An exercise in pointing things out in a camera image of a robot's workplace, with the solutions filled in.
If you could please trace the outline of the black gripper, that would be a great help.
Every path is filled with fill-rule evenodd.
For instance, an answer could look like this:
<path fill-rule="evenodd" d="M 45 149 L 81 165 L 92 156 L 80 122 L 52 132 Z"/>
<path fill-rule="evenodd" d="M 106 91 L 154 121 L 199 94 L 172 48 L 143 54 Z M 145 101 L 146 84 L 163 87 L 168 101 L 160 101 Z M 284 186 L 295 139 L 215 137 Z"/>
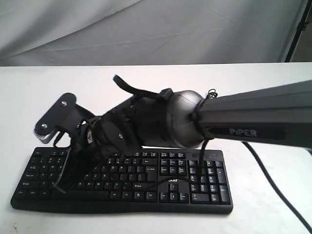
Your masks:
<path fill-rule="evenodd" d="M 113 153 L 131 155 L 142 148 L 135 123 L 135 105 L 131 97 L 101 116 L 75 104 L 71 111 L 71 147 L 53 188 L 63 194 L 73 183 L 73 160 L 103 161 Z"/>

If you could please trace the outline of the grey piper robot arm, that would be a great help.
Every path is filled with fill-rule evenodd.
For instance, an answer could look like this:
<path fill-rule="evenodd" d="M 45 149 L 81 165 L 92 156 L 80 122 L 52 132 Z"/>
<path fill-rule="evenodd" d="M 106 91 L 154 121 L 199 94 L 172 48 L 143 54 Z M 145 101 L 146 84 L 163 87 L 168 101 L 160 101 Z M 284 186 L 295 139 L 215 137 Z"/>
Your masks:
<path fill-rule="evenodd" d="M 170 88 L 154 93 L 120 76 L 113 80 L 131 97 L 102 116 L 79 108 L 70 118 L 69 152 L 54 185 L 62 193 L 112 153 L 128 156 L 143 146 L 195 148 L 215 138 L 312 146 L 309 80 L 224 97 Z"/>

